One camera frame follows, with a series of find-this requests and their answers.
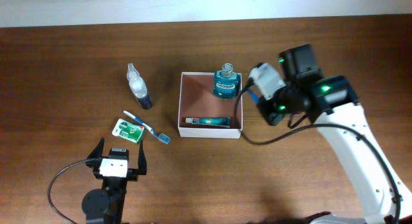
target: white box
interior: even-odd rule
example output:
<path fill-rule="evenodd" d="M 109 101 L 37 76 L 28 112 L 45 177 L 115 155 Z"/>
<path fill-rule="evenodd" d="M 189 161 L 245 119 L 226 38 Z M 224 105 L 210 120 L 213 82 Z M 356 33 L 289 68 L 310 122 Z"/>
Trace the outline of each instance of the white box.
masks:
<path fill-rule="evenodd" d="M 239 138 L 239 129 L 234 127 L 234 103 L 236 99 L 223 99 L 213 95 L 214 73 L 182 72 L 178 129 L 181 137 Z M 241 74 L 239 91 L 242 89 Z M 241 130 L 243 129 L 243 99 L 238 104 Z M 230 117 L 230 128 L 186 124 L 184 118 Z"/>

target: mouthwash bottle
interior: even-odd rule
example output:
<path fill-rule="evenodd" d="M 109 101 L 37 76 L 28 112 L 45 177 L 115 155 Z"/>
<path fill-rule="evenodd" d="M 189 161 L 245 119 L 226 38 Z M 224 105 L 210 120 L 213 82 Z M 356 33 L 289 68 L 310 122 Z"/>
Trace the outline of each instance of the mouthwash bottle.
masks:
<path fill-rule="evenodd" d="M 127 79 L 129 80 L 130 89 L 135 95 L 137 102 L 143 109 L 150 109 L 152 107 L 152 99 L 150 98 L 149 92 L 147 92 L 146 84 L 132 63 L 129 63 L 127 67 Z"/>
<path fill-rule="evenodd" d="M 240 76 L 233 72 L 233 65 L 226 63 L 214 73 L 213 95 L 219 98 L 236 98 Z"/>

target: teal toothpaste tube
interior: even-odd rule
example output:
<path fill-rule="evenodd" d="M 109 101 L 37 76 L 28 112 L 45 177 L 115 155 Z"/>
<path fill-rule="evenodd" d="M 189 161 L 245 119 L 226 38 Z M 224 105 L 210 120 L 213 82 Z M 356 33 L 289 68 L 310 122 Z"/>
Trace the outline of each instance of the teal toothpaste tube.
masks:
<path fill-rule="evenodd" d="M 186 123 L 230 128 L 230 117 L 227 117 L 227 118 L 186 118 Z"/>

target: toothpaste tube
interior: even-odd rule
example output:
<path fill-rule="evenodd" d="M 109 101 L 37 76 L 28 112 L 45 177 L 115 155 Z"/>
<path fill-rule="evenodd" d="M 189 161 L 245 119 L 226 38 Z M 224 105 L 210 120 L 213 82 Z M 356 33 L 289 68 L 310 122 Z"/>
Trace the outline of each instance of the toothpaste tube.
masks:
<path fill-rule="evenodd" d="M 187 124 L 200 124 L 230 128 L 230 117 L 227 118 L 186 118 Z"/>
<path fill-rule="evenodd" d="M 131 124 L 128 121 L 119 118 L 111 134 L 138 144 L 142 139 L 143 132 L 144 127 Z"/>

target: white robotic arm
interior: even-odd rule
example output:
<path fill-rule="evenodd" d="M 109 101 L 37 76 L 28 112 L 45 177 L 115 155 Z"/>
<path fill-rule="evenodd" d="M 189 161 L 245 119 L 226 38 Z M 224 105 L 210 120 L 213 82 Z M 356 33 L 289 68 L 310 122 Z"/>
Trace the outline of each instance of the white robotic arm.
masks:
<path fill-rule="evenodd" d="M 335 107 L 332 114 L 325 112 L 319 116 L 315 124 L 340 124 L 363 134 L 379 152 L 397 183 L 397 188 L 402 196 L 400 219 L 412 215 L 412 194 L 400 180 L 379 147 L 360 104 L 348 103 Z M 349 131 L 328 127 L 320 127 L 318 131 L 335 151 L 355 188 L 366 223 L 384 223 L 385 217 L 395 213 L 395 202 L 393 190 L 377 158 L 363 141 L 358 140 Z M 328 219 L 327 216 L 320 218 L 320 220 L 326 219 Z"/>
<path fill-rule="evenodd" d="M 244 133 L 242 136 L 251 144 L 264 145 L 316 127 L 335 151 L 364 212 L 364 219 L 320 213 L 319 217 L 315 215 L 309 221 L 317 224 L 380 224 L 394 223 L 399 218 L 401 224 L 411 223 L 412 194 L 379 147 L 348 80 L 343 76 L 324 78 L 309 44 L 280 53 L 279 62 L 285 81 L 271 65 L 259 63 L 250 72 L 250 79 L 241 94 L 252 85 L 259 88 L 262 97 L 257 107 L 272 126 L 286 115 L 296 113 L 305 113 L 304 117 L 308 117 L 312 125 L 266 142 L 252 141 Z"/>

